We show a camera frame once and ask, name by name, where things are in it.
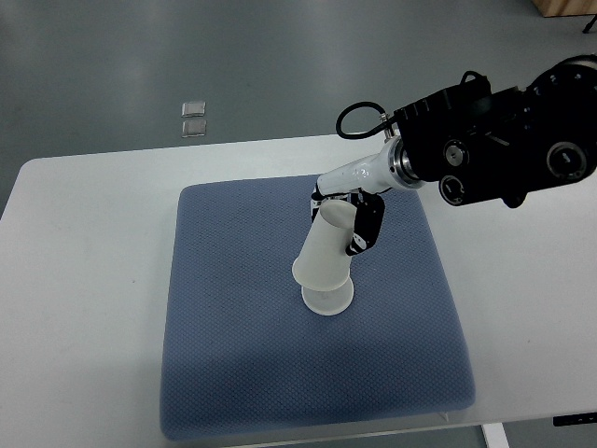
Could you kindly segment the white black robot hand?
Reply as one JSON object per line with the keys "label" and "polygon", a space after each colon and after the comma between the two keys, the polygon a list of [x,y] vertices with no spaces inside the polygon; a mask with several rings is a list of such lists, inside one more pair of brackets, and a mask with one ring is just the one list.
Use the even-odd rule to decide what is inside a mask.
{"label": "white black robot hand", "polygon": [[349,194],[349,203],[356,208],[354,232],[345,249],[349,257],[371,249],[378,240],[385,202],[381,195],[388,189],[401,189],[401,178],[392,171],[398,142],[387,142],[378,154],[367,156],[322,174],[316,181],[311,200],[311,221],[314,221],[326,196]]}

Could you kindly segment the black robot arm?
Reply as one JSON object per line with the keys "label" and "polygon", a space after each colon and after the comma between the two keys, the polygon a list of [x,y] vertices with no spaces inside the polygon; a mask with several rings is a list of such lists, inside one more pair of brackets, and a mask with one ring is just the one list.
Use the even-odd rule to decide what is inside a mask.
{"label": "black robot arm", "polygon": [[380,112],[380,153],[320,175],[311,196],[356,208],[350,256],[372,248],[390,189],[437,183],[453,206],[494,199],[520,206],[533,191],[579,182],[596,169],[596,58],[565,59],[525,89],[492,91],[468,71],[456,85]]}

